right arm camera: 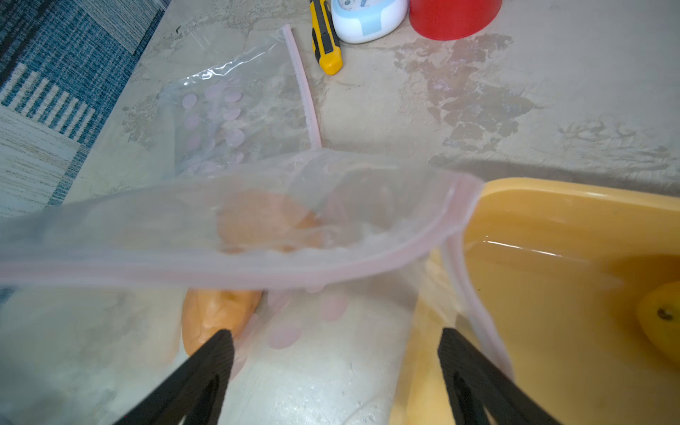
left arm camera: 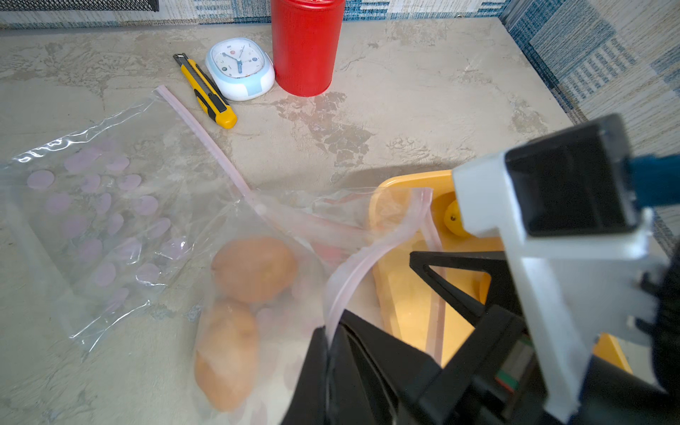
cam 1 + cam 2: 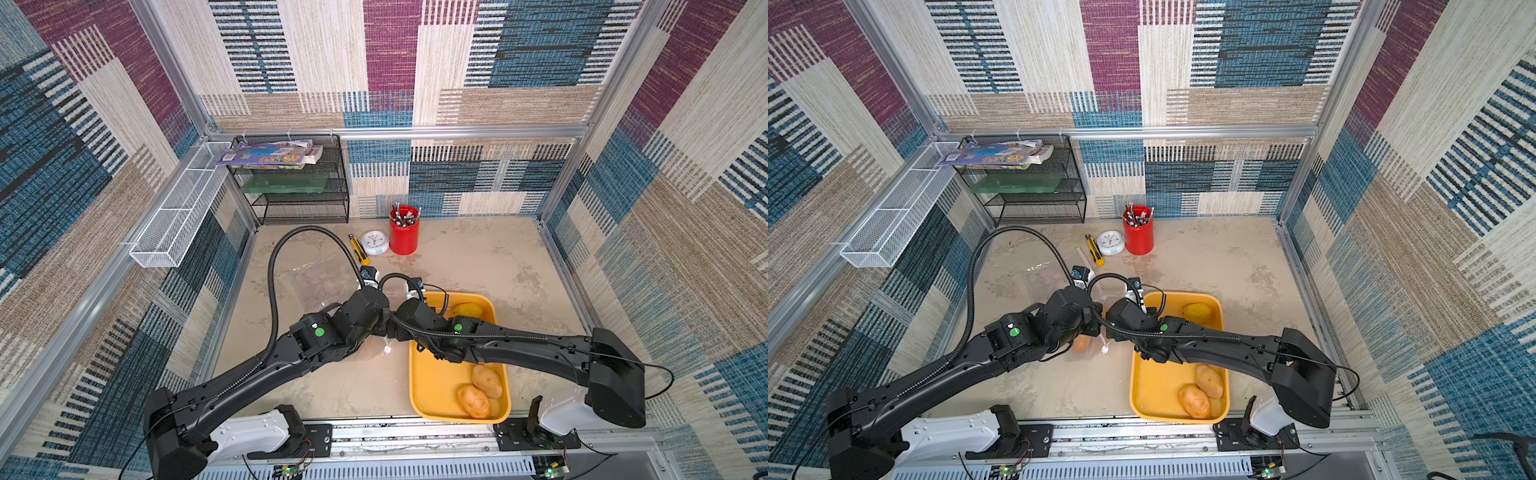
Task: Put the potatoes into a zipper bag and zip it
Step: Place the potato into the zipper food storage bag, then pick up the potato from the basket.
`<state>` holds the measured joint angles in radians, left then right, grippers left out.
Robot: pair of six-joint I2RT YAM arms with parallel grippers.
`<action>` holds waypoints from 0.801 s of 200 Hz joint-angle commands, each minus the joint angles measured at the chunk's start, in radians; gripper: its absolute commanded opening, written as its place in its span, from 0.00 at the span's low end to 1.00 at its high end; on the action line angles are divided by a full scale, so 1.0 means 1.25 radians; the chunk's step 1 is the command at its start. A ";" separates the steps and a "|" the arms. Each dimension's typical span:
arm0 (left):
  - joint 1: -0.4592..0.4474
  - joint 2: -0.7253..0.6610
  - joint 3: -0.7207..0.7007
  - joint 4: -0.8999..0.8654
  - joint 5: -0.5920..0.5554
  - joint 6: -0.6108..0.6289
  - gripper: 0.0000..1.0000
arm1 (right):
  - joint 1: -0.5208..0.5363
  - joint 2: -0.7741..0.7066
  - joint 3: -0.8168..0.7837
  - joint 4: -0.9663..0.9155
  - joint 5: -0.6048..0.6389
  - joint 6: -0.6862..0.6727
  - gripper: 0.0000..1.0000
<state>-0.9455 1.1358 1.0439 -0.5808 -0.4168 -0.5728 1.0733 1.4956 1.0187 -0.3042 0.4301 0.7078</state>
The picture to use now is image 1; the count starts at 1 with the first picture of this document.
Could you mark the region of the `orange potato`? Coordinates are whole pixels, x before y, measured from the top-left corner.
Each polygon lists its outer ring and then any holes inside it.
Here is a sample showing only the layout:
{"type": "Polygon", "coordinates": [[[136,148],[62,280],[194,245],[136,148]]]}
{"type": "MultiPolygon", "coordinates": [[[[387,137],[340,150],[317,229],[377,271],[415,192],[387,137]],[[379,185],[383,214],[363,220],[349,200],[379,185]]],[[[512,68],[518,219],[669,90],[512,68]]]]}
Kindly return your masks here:
{"type": "MultiPolygon", "coordinates": [[[[217,232],[230,255],[267,248],[290,253],[321,248],[317,215],[288,196],[263,191],[237,195],[236,203],[217,214],[217,232]]],[[[256,290],[190,289],[182,308],[182,343],[194,354],[222,329],[239,338],[260,304],[256,290]]]]}

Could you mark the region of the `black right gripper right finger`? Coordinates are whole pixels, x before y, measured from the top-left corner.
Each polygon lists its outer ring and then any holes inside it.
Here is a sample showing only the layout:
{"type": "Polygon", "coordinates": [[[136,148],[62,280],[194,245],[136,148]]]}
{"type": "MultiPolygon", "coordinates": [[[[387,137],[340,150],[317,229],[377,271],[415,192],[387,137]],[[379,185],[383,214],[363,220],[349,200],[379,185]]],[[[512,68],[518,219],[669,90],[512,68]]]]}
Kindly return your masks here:
{"type": "Polygon", "coordinates": [[[457,424],[559,424],[458,330],[443,329],[437,356],[457,424]]]}

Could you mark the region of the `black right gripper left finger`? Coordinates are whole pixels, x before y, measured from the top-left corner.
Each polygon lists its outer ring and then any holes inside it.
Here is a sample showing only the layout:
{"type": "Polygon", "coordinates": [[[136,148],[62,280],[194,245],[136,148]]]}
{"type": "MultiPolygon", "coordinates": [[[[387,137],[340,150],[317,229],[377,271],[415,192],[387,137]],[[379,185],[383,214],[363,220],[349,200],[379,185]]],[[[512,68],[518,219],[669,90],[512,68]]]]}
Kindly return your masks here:
{"type": "Polygon", "coordinates": [[[220,330],[118,424],[215,424],[235,359],[231,333],[220,330]]]}

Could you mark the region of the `yellow lemon-like potato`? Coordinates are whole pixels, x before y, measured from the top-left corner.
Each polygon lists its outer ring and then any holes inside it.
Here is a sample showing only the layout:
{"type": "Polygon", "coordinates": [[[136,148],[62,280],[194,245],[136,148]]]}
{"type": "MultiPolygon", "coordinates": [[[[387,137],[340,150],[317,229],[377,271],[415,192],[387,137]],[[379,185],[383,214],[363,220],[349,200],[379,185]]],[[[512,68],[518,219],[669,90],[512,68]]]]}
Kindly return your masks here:
{"type": "Polygon", "coordinates": [[[644,295],[636,315],[650,343],[679,364],[679,282],[666,283],[644,295]]]}

